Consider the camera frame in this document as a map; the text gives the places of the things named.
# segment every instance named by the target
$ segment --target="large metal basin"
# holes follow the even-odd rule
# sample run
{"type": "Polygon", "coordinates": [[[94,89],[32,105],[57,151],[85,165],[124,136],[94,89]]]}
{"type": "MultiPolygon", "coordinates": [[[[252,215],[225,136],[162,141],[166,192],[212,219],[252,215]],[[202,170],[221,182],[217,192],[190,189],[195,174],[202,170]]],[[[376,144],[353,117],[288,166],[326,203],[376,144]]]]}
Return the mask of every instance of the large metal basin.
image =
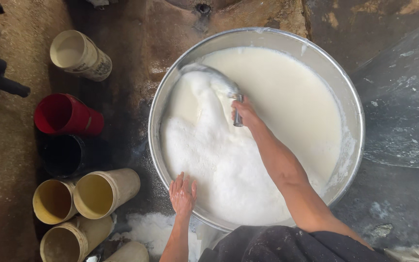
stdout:
{"type": "MultiPolygon", "coordinates": [[[[321,193],[325,203],[328,206],[333,205],[349,188],[361,162],[364,144],[363,108],[349,77],[332,57],[307,39],[272,28],[247,27],[215,34],[190,48],[170,67],[154,96],[148,123],[151,156],[162,182],[169,188],[172,179],[161,151],[161,118],[178,68],[214,51],[241,46],[266,47],[288,53],[313,69],[329,85],[341,111],[343,133],[339,161],[328,182],[329,188],[321,193]]],[[[239,226],[213,216],[198,205],[193,215],[226,232],[239,226]]],[[[292,218],[278,224],[295,225],[292,218]]]]}

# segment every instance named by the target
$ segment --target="yellowed bucket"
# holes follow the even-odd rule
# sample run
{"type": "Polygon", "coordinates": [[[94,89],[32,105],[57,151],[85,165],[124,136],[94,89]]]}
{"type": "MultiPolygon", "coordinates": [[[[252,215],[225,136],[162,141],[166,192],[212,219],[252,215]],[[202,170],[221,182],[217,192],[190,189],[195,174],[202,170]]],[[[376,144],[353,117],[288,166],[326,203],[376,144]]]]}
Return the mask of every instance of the yellowed bucket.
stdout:
{"type": "Polygon", "coordinates": [[[111,73],[111,58],[86,35],[67,30],[58,34],[49,51],[51,61],[64,71],[93,81],[105,80],[111,73]]]}
{"type": "Polygon", "coordinates": [[[58,224],[78,213],[73,203],[73,180],[47,180],[33,194],[32,205],[36,217],[45,224],[58,224]]]}
{"type": "Polygon", "coordinates": [[[130,168],[95,171],[82,177],[73,192],[75,207],[84,217],[110,215],[140,190],[140,178],[130,168]]]}
{"type": "Polygon", "coordinates": [[[131,241],[124,244],[104,262],[148,262],[149,256],[145,246],[139,242],[131,241]]]}
{"type": "Polygon", "coordinates": [[[110,216],[101,219],[76,217],[50,229],[40,243],[43,262],[82,262],[113,228],[110,216]]]}

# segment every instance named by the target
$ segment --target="hand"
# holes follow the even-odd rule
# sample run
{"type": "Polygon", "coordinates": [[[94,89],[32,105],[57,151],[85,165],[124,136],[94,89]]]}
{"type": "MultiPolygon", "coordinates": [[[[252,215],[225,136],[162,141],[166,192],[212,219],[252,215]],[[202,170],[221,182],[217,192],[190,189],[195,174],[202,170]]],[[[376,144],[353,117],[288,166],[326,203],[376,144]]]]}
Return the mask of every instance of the hand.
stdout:
{"type": "Polygon", "coordinates": [[[235,109],[238,110],[239,115],[242,117],[242,124],[248,128],[252,127],[253,125],[261,122],[261,119],[258,117],[257,113],[253,109],[250,100],[247,96],[243,96],[243,103],[234,100],[232,102],[232,120],[235,117],[235,109]]]}
{"type": "Polygon", "coordinates": [[[177,215],[188,216],[196,203],[196,181],[192,183],[192,192],[189,191],[189,179],[183,179],[183,172],[177,177],[176,181],[171,181],[169,185],[169,197],[171,198],[172,208],[177,215]]]}

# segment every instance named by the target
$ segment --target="plastic bucket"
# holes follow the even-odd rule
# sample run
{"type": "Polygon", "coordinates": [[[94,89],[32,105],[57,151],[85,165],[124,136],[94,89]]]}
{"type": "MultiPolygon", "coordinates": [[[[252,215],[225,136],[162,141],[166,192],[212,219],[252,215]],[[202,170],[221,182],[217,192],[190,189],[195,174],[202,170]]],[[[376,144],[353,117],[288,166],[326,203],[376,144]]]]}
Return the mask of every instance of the plastic bucket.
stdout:
{"type": "Polygon", "coordinates": [[[49,54],[57,67],[97,82],[105,80],[113,68],[111,58],[88,36],[75,30],[57,35],[49,54]]]}
{"type": "Polygon", "coordinates": [[[45,224],[58,224],[78,213],[73,204],[74,181],[47,180],[33,194],[32,205],[36,217],[45,224]]]}
{"type": "Polygon", "coordinates": [[[84,217],[110,215],[140,190],[140,178],[130,168],[95,171],[82,177],[73,191],[75,207],[84,217]]]}
{"type": "Polygon", "coordinates": [[[102,114],[69,94],[52,94],[43,98],[33,119],[41,132],[50,135],[97,136],[104,127],[102,114]]]}
{"type": "Polygon", "coordinates": [[[125,243],[104,262],[148,262],[147,248],[139,242],[125,243]]]}
{"type": "Polygon", "coordinates": [[[43,167],[55,178],[75,177],[98,170],[109,161],[108,143],[99,138],[63,135],[50,140],[41,152],[43,167]]]}
{"type": "Polygon", "coordinates": [[[76,217],[50,229],[40,243],[43,262],[82,262],[113,229],[110,216],[91,220],[76,217]]]}

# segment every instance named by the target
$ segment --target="milk residue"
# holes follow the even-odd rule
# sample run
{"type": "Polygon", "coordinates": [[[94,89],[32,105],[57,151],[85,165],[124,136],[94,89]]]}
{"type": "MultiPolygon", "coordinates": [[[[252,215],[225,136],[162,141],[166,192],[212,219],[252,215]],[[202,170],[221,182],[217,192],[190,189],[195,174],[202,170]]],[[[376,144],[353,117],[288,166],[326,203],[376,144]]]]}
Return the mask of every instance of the milk residue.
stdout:
{"type": "MultiPolygon", "coordinates": [[[[202,63],[240,86],[321,193],[341,147],[341,117],[323,81],[299,61],[264,48],[217,51],[202,63]]],[[[184,171],[197,180],[197,204],[226,221],[268,225],[288,219],[250,131],[232,125],[231,100],[213,85],[206,74],[193,72],[180,79],[171,95],[161,128],[171,176],[184,171]]]]}

